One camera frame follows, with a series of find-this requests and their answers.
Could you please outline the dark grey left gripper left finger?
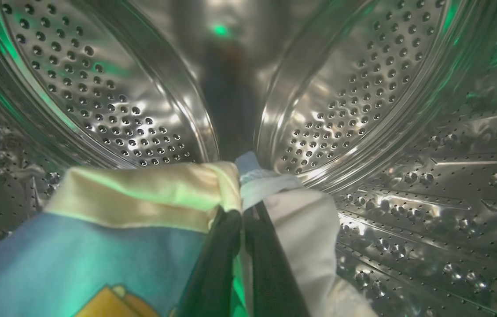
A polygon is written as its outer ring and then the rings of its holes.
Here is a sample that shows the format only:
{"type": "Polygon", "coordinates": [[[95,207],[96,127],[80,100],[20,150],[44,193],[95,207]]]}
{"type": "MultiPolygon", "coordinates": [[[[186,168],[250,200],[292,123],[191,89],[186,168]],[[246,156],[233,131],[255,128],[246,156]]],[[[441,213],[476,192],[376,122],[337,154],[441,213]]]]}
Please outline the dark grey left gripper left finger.
{"type": "Polygon", "coordinates": [[[218,211],[180,298],[177,317],[230,317],[241,227],[240,212],[218,211]]]}

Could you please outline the stainless steel washing machine drum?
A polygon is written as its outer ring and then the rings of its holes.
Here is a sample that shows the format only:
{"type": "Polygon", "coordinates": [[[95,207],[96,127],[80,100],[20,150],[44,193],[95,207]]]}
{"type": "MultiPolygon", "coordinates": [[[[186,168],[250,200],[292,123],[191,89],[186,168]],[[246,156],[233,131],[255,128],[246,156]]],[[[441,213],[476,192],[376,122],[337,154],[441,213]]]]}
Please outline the stainless steel washing machine drum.
{"type": "Polygon", "coordinates": [[[379,317],[497,317],[497,0],[0,0],[0,242],[73,165],[246,151],[379,317]]]}

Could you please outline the blue cartoon-print shirt cream trim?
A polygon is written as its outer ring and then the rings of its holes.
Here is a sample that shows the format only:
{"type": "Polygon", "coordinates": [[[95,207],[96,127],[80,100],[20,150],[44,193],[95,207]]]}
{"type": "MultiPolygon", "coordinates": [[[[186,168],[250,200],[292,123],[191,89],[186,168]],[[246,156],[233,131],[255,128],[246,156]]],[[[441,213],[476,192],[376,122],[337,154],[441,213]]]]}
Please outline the blue cartoon-print shirt cream trim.
{"type": "Polygon", "coordinates": [[[254,317],[243,217],[265,205],[310,317],[377,317],[337,275],[331,196],[235,162],[70,168],[45,211],[0,242],[0,317],[177,317],[220,209],[240,212],[230,317],[254,317]]]}

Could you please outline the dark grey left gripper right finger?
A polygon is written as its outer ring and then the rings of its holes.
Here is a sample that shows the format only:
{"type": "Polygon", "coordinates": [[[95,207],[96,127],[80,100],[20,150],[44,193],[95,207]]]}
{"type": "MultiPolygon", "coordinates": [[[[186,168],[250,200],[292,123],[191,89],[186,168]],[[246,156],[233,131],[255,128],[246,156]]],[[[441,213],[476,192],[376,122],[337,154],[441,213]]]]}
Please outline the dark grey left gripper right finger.
{"type": "Polygon", "coordinates": [[[243,221],[254,317],[310,317],[268,209],[255,205],[243,221]]]}

